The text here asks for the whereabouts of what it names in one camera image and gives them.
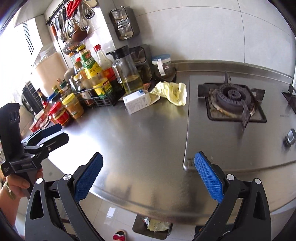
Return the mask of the person's left hand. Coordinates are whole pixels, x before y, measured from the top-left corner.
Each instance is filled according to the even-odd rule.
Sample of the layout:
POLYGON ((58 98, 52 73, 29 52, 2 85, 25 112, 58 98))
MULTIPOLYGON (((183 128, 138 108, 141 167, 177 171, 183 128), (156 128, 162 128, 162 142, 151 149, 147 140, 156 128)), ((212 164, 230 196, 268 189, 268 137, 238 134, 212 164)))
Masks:
POLYGON ((1 189, 1 211, 11 225, 15 225, 20 200, 25 197, 23 189, 28 189, 30 183, 24 178, 11 174, 6 177, 1 189))

